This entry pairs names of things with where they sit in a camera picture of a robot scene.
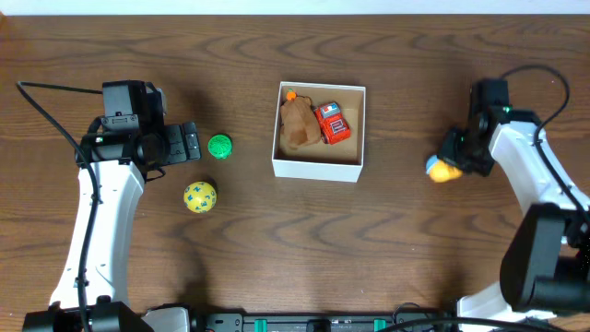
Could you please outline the green lattice ball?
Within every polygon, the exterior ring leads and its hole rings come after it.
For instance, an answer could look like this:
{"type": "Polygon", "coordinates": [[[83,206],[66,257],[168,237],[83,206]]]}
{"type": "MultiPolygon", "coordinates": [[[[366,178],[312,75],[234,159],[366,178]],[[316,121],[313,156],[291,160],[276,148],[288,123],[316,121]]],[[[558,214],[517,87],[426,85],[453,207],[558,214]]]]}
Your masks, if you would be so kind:
{"type": "Polygon", "coordinates": [[[217,160],[225,160],[232,153],[232,141],[225,134],[212,136],[207,144],[209,153],[217,160]]]}

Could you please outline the yellow rubber duck blue hat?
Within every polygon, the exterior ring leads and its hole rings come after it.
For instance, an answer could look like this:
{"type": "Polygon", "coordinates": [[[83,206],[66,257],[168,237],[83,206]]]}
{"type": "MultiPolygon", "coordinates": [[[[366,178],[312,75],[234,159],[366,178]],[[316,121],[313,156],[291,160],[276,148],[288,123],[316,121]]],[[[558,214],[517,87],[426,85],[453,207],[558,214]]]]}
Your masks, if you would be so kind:
{"type": "Polygon", "coordinates": [[[426,174],[435,183],[446,183],[463,176],[458,168],[439,160],[436,155],[430,156],[426,161],[426,174]]]}

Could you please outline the yellow ball blue letters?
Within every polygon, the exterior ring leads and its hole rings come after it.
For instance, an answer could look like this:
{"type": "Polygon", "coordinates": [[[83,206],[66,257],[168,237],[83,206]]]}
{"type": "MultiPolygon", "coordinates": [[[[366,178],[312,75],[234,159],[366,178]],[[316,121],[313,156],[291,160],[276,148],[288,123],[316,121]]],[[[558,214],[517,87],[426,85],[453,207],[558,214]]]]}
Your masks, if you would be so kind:
{"type": "Polygon", "coordinates": [[[217,203],[217,197],[215,187],[207,182],[189,184],[183,191],[184,205],[197,214],[211,210],[217,203]]]}

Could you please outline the brown plush bear toy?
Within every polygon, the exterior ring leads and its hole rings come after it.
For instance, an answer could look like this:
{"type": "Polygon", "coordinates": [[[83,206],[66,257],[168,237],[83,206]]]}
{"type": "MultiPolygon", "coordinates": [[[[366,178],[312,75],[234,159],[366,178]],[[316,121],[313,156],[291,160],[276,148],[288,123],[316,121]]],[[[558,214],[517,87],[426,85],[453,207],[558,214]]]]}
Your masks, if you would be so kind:
{"type": "Polygon", "coordinates": [[[322,134],[309,97],[287,92],[287,100],[280,106],[281,135],[291,149],[307,147],[318,143],[322,134]]]}

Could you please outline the red toy fire truck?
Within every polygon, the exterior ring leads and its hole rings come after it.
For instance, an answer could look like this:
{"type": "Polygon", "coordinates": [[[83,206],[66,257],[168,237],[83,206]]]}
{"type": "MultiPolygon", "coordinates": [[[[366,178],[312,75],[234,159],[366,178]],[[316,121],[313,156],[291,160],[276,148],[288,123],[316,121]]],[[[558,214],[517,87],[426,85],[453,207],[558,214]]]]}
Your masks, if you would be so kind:
{"type": "Polygon", "coordinates": [[[313,112],[325,144],[335,145],[350,138],[350,127],[337,103],[320,105],[313,112]]]}

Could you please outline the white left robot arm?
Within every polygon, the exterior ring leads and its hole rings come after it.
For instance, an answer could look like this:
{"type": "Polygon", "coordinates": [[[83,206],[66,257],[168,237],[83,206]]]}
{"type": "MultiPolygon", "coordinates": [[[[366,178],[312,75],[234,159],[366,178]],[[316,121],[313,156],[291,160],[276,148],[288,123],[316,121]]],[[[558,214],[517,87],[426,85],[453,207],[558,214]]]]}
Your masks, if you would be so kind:
{"type": "Polygon", "coordinates": [[[164,159],[154,168],[200,157],[195,124],[115,129],[97,118],[80,143],[89,166],[79,167],[79,204],[65,269],[47,310],[28,313],[26,331],[200,331],[185,304],[163,304],[146,314],[129,305],[127,266],[133,220],[148,181],[146,149],[164,159]]]}

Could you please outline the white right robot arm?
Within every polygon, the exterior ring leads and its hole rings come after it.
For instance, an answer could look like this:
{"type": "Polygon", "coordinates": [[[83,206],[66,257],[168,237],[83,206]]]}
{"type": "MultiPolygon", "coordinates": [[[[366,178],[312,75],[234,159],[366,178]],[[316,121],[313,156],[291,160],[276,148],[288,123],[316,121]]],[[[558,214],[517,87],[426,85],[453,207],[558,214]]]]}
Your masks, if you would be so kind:
{"type": "Polygon", "coordinates": [[[472,113],[452,129],[426,173],[438,183],[499,165],[524,219],[498,282],[461,298],[460,317],[517,322],[589,310],[589,198],[552,152],[538,117],[508,106],[472,113]]]}

